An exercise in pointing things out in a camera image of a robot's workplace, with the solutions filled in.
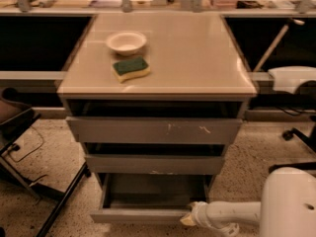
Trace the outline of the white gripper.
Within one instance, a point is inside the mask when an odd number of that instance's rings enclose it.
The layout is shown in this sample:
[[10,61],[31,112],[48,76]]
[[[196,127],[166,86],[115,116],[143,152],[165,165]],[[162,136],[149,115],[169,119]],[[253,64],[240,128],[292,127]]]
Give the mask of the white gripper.
[[207,216],[208,203],[204,201],[194,201],[190,204],[191,213],[187,213],[180,221],[186,226],[210,227],[210,221]]

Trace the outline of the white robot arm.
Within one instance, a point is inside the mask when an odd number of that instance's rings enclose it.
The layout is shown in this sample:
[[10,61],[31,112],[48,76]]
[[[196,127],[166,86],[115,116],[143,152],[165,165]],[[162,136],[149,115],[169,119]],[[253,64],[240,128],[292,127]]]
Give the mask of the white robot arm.
[[257,223],[259,237],[316,237],[316,178],[279,168],[267,177],[259,201],[195,201],[181,222],[222,237],[237,237],[241,223]]

